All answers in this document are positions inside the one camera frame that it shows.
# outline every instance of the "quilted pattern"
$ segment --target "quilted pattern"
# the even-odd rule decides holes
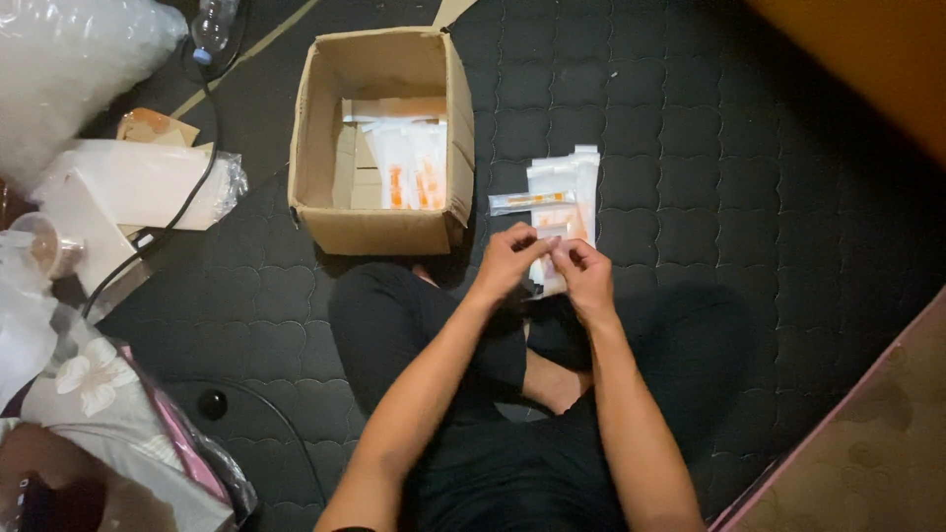
[[[946,279],[943,175],[739,4],[480,0],[450,31],[476,117],[458,292],[488,235],[519,220],[484,216],[486,196],[524,190],[531,158],[597,144],[598,242],[618,295],[692,279],[755,309],[763,346],[692,467],[708,513],[797,444]],[[227,392],[227,416],[203,420],[206,386],[171,382],[233,379],[272,400],[330,492],[364,422],[325,321],[351,261],[294,228],[284,170],[159,258],[102,330],[244,466],[257,529],[311,529],[319,498],[279,419]]]

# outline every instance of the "cardboard box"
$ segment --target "cardboard box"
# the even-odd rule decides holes
[[[344,100],[446,97],[447,203],[381,209],[377,168],[359,168]],[[318,37],[308,51],[289,154],[289,207],[326,253],[434,255],[460,243],[473,198],[473,111],[460,57],[433,27]]]

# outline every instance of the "person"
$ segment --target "person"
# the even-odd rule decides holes
[[[573,311],[527,337],[500,305],[546,254]],[[685,458],[736,393],[751,316],[718,286],[613,292],[607,257],[525,223],[492,236],[460,301],[418,267],[340,277],[329,319],[369,417],[315,531],[705,530]],[[554,416],[506,419],[502,386]]]

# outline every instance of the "orange surface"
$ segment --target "orange surface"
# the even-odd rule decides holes
[[[748,0],[946,168],[944,0]]]

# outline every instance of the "blue bottle cap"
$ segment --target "blue bottle cap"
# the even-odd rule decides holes
[[[210,52],[207,50],[204,50],[203,48],[197,48],[194,50],[194,61],[207,66],[212,60],[213,58],[210,57]]]

